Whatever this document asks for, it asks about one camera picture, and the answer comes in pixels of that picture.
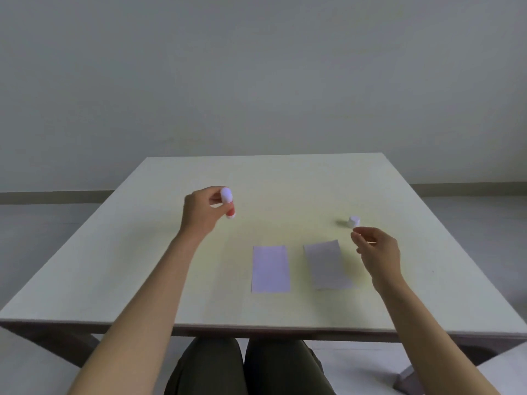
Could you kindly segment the person's right hand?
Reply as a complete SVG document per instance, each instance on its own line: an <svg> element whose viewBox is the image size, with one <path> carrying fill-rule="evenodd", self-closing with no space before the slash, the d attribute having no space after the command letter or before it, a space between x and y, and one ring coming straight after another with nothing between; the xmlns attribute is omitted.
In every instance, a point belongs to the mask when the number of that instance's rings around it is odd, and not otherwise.
<svg viewBox="0 0 527 395"><path fill-rule="evenodd" d="M377 245L366 254L360 254L360 257L379 294L404 283L398 242L381 229L377 228Z"/></svg>

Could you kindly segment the person's left hand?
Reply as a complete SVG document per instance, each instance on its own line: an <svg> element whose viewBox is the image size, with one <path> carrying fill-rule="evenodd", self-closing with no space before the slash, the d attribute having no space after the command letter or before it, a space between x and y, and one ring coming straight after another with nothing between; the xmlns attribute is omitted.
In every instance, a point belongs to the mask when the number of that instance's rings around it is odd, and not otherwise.
<svg viewBox="0 0 527 395"><path fill-rule="evenodd" d="M179 238L202 241L214 229L217 221L225 216L228 205L210 205L211 191L196 190L184 198Z"/></svg>

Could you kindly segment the white and red glue stick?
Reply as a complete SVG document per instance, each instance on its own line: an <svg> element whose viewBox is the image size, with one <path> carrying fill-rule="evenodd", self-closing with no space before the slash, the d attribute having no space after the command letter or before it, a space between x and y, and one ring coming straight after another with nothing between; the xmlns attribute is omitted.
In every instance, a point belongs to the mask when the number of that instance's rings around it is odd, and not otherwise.
<svg viewBox="0 0 527 395"><path fill-rule="evenodd" d="M221 188L220 197L222 204L227 204L231 206L231 209L226 213L226 217L228 219L233 219L236 215L236 211L234 208L234 197L231 189L228 187Z"/></svg>

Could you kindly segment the person's right forearm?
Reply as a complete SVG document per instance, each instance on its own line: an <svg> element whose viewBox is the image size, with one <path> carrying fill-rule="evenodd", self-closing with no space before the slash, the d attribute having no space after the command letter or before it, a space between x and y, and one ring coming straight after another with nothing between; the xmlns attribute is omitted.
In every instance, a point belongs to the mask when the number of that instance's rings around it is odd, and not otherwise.
<svg viewBox="0 0 527 395"><path fill-rule="evenodd" d="M379 295L425 395L500 395L405 281Z"/></svg>

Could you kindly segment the person's left forearm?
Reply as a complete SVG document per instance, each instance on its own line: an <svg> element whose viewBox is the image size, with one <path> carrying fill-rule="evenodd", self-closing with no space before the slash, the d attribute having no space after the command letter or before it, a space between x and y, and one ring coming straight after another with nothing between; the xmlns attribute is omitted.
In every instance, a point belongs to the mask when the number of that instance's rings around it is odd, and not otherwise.
<svg viewBox="0 0 527 395"><path fill-rule="evenodd" d="M68 395L152 395L204 233L181 230L74 379Z"/></svg>

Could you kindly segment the creased white paper sheet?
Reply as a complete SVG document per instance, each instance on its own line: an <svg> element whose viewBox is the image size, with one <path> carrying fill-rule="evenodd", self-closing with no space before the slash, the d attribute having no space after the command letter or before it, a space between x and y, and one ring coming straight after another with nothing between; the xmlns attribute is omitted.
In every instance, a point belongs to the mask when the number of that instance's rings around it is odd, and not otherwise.
<svg viewBox="0 0 527 395"><path fill-rule="evenodd" d="M304 252L315 290L344 290L352 287L338 240L306 244Z"/></svg>

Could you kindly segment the flat white paper sheet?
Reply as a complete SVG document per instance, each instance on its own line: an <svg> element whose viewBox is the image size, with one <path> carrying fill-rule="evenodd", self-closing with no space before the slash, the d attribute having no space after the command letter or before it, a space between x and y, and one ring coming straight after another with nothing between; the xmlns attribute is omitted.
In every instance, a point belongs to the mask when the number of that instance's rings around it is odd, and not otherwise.
<svg viewBox="0 0 527 395"><path fill-rule="evenodd" d="M290 269L285 245L253 246L252 293L289 293Z"/></svg>

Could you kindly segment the person's right leg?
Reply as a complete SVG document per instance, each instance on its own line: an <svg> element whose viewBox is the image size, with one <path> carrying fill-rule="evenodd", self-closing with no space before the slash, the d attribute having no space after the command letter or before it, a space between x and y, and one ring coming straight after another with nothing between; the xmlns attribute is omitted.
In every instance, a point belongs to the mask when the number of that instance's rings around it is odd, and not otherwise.
<svg viewBox="0 0 527 395"><path fill-rule="evenodd" d="M336 395L303 340L251 339L243 370L249 395Z"/></svg>

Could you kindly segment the person's leg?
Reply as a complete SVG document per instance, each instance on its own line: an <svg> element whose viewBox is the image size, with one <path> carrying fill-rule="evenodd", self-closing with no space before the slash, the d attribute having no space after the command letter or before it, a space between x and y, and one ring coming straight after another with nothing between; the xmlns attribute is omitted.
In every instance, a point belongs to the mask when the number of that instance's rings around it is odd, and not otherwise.
<svg viewBox="0 0 527 395"><path fill-rule="evenodd" d="M194 338L179 359L163 395L248 395L237 340Z"/></svg>
<svg viewBox="0 0 527 395"><path fill-rule="evenodd" d="M251 339L243 370L249 395L336 395L303 340Z"/></svg>

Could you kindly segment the person's left leg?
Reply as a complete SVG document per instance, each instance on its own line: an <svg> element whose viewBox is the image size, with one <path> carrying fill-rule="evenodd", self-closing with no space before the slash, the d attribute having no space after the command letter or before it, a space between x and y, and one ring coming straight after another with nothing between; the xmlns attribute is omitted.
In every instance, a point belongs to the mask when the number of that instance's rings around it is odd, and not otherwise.
<svg viewBox="0 0 527 395"><path fill-rule="evenodd" d="M248 395L237 340L194 338L179 359L163 395Z"/></svg>

